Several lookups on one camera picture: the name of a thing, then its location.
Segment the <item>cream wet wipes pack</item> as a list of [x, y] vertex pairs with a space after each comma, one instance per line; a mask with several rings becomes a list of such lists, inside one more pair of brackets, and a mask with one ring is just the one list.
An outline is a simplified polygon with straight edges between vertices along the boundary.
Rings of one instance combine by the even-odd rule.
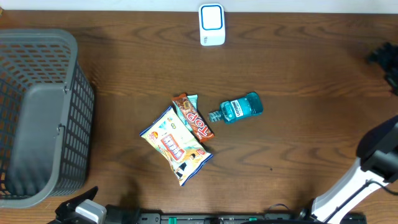
[[194, 177], [213, 158], [187, 129], [169, 106], [162, 115], [140, 133], [169, 162], [179, 185]]

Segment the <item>orange chocolate bar wrapper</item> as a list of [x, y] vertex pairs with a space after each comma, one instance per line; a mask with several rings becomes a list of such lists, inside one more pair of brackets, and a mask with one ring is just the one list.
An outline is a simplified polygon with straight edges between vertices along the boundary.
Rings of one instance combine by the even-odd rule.
[[174, 102], [183, 112], [185, 119], [190, 123], [190, 126], [193, 129], [192, 133], [200, 142], [205, 142], [215, 136], [205, 123], [202, 116], [195, 111], [185, 93], [177, 96], [177, 99]]

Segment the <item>mint green small packet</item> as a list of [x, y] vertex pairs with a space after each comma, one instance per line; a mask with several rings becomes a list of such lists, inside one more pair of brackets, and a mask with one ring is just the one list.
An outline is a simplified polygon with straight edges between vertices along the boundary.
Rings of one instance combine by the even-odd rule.
[[[198, 95], [187, 95], [187, 98], [188, 98], [189, 102], [192, 104], [192, 106], [193, 106], [193, 108], [195, 109], [195, 111], [198, 113], [198, 111], [197, 111], [197, 98], [198, 98]], [[183, 115], [183, 112], [182, 112], [181, 109], [177, 106], [177, 104], [174, 102], [176, 99], [177, 99], [177, 97], [173, 97], [173, 98], [172, 98], [172, 101], [173, 101], [173, 104], [175, 105], [175, 108], [176, 108], [176, 112], [177, 112], [178, 117], [181, 119], [182, 123], [186, 126], [186, 128], [187, 128], [189, 131], [193, 132], [193, 129], [192, 129], [192, 127], [190, 126], [190, 123], [185, 119], [185, 117], [184, 117], [184, 115]]]

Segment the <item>blue mouthwash bottle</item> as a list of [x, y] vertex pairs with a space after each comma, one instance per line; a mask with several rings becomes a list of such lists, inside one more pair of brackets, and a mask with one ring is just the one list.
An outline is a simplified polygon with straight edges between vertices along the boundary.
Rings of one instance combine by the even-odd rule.
[[263, 111], [264, 107], [259, 95], [251, 92], [242, 98], [222, 102], [219, 110], [209, 113], [208, 118], [212, 123], [224, 121], [232, 124], [241, 119], [259, 116]]

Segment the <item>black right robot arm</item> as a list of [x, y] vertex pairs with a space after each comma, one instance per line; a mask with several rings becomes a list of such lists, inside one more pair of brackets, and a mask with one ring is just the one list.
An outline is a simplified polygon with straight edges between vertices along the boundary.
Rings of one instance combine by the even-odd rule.
[[348, 172], [323, 195], [315, 198], [303, 220], [340, 223], [344, 216], [373, 192], [397, 181], [397, 116], [368, 131], [360, 140], [356, 160]]

